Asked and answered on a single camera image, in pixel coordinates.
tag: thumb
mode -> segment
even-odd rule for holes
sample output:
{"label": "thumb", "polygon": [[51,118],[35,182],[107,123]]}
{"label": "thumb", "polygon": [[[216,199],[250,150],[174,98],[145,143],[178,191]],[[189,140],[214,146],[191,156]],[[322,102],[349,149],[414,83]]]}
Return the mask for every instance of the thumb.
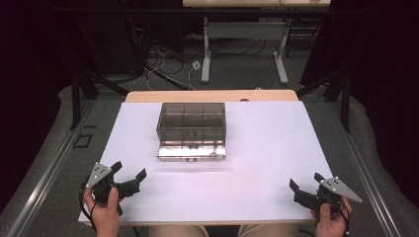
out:
{"label": "thumb", "polygon": [[320,223],[325,224],[330,222],[330,206],[324,203],[320,206]]}
{"label": "thumb", "polygon": [[109,192],[108,208],[117,209],[117,205],[118,205],[118,190],[117,188],[113,187],[111,188],[111,191]]}

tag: black curtain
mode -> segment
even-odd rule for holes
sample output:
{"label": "black curtain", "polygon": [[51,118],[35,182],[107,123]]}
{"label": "black curtain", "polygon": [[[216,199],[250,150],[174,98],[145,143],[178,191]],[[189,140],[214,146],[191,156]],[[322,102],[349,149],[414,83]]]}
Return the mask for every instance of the black curtain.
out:
{"label": "black curtain", "polygon": [[47,15],[37,1],[0,4],[1,192],[3,210],[31,167],[70,84]]}
{"label": "black curtain", "polygon": [[301,84],[333,70],[352,71],[351,95],[366,108],[379,159],[419,206],[419,5],[411,0],[332,0],[331,11],[337,9],[370,14],[325,20]]}

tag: desk leg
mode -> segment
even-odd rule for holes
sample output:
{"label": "desk leg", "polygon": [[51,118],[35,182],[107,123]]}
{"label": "desk leg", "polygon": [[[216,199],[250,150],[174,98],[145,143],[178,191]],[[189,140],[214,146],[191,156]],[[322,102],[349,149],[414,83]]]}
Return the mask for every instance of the desk leg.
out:
{"label": "desk leg", "polygon": [[289,31],[291,26],[291,18],[286,19],[286,29],[283,31],[281,44],[278,51],[274,51],[275,64],[277,65],[278,75],[280,76],[281,84],[287,85],[289,83],[286,68],[283,63],[283,55],[288,41]]}
{"label": "desk leg", "polygon": [[203,76],[201,81],[208,83],[210,81],[210,37],[209,37],[209,19],[204,18],[204,63],[203,63]]}

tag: transparent box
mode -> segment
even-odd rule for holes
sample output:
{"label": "transparent box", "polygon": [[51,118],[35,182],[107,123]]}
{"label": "transparent box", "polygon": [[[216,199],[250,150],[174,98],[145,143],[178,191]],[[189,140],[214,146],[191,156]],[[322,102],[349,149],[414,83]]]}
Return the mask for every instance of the transparent box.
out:
{"label": "transparent box", "polygon": [[224,103],[164,103],[157,124],[161,161],[225,159]]}

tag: silver triangular bracket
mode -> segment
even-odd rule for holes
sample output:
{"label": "silver triangular bracket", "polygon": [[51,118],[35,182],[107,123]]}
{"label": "silver triangular bracket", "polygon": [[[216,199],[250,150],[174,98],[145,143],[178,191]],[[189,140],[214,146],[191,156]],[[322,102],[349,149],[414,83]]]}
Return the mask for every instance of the silver triangular bracket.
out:
{"label": "silver triangular bracket", "polygon": [[348,199],[356,201],[358,203],[363,200],[357,196],[351,189],[349,189],[343,181],[339,180],[338,177],[325,179],[320,181],[320,185],[332,192],[333,194],[345,196]]}
{"label": "silver triangular bracket", "polygon": [[92,174],[90,175],[89,180],[86,183],[86,188],[93,188],[111,172],[112,169],[110,167],[96,163],[93,167]]}

